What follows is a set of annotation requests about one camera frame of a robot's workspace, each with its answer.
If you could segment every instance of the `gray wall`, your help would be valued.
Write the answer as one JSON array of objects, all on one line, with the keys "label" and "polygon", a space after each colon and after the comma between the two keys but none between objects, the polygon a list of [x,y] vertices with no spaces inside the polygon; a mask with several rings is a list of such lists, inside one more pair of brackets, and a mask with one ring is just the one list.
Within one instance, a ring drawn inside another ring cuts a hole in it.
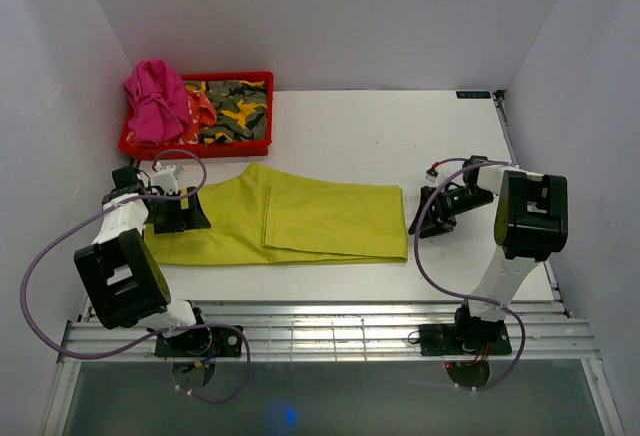
[{"label": "gray wall", "polygon": [[569,180],[569,242],[553,263],[628,434],[640,434],[639,44],[640,0],[558,0],[507,93],[520,162]]},{"label": "gray wall", "polygon": [[[96,0],[0,0],[0,434],[38,432],[56,354],[22,320],[18,294],[35,254],[93,214],[120,161],[121,83],[131,70]],[[34,275],[37,321],[60,339],[82,285],[72,238]]]},{"label": "gray wall", "polygon": [[280,89],[501,88],[556,0],[98,0],[132,62]]}]

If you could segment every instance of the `white table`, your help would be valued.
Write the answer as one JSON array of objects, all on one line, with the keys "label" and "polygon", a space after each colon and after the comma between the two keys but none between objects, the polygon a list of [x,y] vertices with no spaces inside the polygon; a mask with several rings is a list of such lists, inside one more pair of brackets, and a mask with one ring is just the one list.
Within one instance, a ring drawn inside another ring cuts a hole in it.
[{"label": "white table", "polygon": [[[274,98],[273,144],[264,158],[208,160],[208,181],[240,174],[250,160],[326,181],[395,184],[404,191],[407,226],[426,169],[446,157],[508,160],[493,101],[458,100],[453,91],[289,91]],[[183,183],[197,184],[197,164],[183,161]],[[143,169],[149,163],[142,164]],[[434,279],[471,292],[495,248],[494,205],[458,216],[453,233],[421,241]],[[240,267],[162,266],[174,298],[197,301],[448,301],[429,286],[409,251],[406,264]],[[541,265],[516,301],[551,301]]]}]

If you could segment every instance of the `yellow cloth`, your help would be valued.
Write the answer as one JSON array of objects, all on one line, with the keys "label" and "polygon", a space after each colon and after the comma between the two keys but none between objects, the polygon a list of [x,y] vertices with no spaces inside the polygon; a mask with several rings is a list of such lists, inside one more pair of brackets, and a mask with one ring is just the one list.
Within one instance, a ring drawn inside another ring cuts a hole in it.
[{"label": "yellow cloth", "polygon": [[144,239],[160,264],[379,263],[407,260],[402,190],[327,183],[252,163],[198,193],[211,229]]}]

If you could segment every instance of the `pink towel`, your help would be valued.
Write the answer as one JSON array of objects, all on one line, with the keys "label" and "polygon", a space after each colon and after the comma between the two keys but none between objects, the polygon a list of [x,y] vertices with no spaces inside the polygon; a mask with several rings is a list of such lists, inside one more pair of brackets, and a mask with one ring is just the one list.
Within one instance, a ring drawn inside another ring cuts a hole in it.
[{"label": "pink towel", "polygon": [[133,118],[129,129],[138,146],[158,146],[178,139],[189,127],[187,88],[165,61],[138,63],[124,82]]}]

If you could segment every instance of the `camouflage fabric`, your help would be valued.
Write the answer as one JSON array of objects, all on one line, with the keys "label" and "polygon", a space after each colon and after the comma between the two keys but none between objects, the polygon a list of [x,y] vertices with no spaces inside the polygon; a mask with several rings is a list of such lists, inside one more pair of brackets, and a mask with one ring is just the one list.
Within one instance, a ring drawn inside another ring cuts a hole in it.
[{"label": "camouflage fabric", "polygon": [[204,90],[216,109],[216,124],[200,131],[205,144],[260,140],[267,137],[267,88],[263,81],[185,81]]}]

